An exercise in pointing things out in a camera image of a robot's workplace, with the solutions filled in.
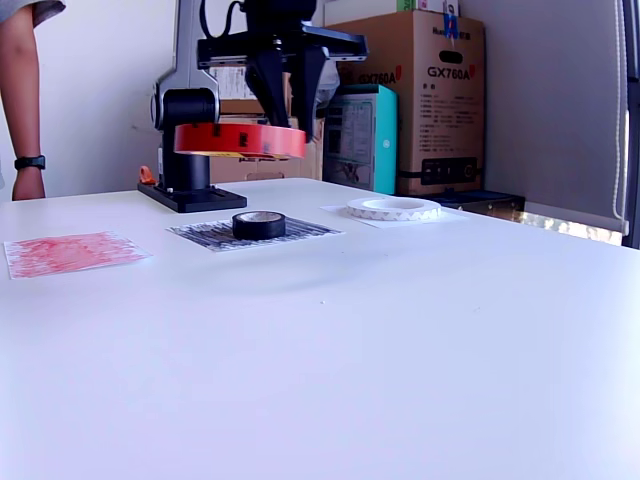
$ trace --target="red tape roll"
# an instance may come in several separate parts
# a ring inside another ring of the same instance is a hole
[[[302,130],[269,125],[197,123],[176,127],[175,152],[210,157],[304,158]]]

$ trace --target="red patterned paper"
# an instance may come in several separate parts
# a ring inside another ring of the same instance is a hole
[[[120,265],[150,256],[114,232],[6,242],[4,248],[14,279]]]

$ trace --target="brown cardboard box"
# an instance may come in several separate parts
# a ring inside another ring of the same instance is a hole
[[[264,109],[245,81],[245,67],[216,67],[211,75],[218,80],[220,113],[223,115],[263,115]],[[291,116],[290,74],[284,74],[284,104]]]
[[[221,123],[263,123],[263,117],[224,116]],[[297,120],[291,119],[295,127]],[[313,142],[307,144],[305,158],[289,160],[255,158],[212,158],[211,183],[270,180],[274,178],[311,178],[322,180],[324,120],[316,120]]]
[[[484,27],[459,18],[453,41],[443,18],[413,11],[331,26],[369,42],[367,61],[341,64],[342,81],[380,83],[398,94],[402,195],[482,188]]]

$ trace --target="person's hand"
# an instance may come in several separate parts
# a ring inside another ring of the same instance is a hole
[[[42,172],[38,167],[27,167],[18,171],[13,185],[13,200],[34,200],[45,198]]]

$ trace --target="wristwatch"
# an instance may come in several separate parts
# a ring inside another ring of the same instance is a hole
[[[22,157],[16,160],[15,162],[16,170],[22,170],[27,167],[36,167],[40,170],[44,170],[45,168],[45,158],[44,155],[40,155],[39,157]]]

